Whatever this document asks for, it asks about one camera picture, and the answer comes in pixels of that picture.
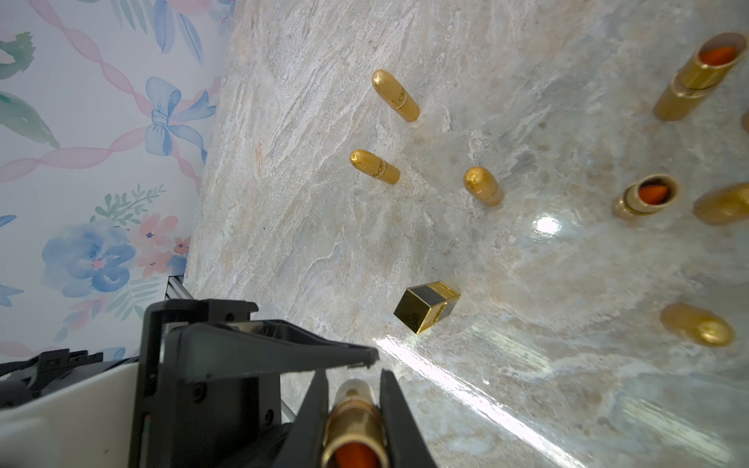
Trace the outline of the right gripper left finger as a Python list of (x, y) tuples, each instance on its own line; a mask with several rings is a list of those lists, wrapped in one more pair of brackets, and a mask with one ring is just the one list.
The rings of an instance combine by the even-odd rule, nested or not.
[(316, 370), (295, 422), (272, 464), (273, 468), (320, 466), (329, 408), (326, 371)]

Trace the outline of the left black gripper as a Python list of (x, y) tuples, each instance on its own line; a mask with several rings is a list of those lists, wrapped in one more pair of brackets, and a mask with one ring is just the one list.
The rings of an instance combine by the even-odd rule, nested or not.
[(369, 367), (372, 347), (284, 320), (244, 300), (165, 300), (146, 309), (132, 467), (213, 467), (281, 425), (283, 374)]

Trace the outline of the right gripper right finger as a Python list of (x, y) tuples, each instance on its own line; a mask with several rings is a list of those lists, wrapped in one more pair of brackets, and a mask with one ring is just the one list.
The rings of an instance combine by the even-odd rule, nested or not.
[(391, 370), (380, 374), (380, 412), (391, 467), (437, 467)]

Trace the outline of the gold lipstick cap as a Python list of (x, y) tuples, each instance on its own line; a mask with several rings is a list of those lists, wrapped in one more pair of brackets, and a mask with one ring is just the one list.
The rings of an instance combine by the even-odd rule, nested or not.
[(749, 132), (749, 112), (745, 112), (741, 118), (742, 128), (748, 133)]
[(661, 324), (681, 339), (706, 347), (725, 347), (735, 340), (735, 330), (719, 315), (685, 303), (666, 306)]
[(728, 225), (748, 220), (748, 183), (738, 183), (698, 198), (694, 215), (709, 225)]

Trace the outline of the gold lipstick base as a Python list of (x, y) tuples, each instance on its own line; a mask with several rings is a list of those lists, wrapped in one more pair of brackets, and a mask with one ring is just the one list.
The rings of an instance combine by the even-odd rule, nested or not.
[(658, 120), (680, 121), (718, 90), (748, 52), (748, 36), (724, 32), (705, 41), (675, 74), (653, 114)]

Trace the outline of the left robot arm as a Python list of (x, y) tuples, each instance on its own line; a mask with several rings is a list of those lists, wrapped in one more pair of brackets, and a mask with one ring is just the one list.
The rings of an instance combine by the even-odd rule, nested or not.
[(386, 467), (368, 385), (331, 398), (327, 370), (371, 347), (256, 320), (237, 300), (146, 311), (137, 358), (50, 351), (1, 369), (5, 467)]

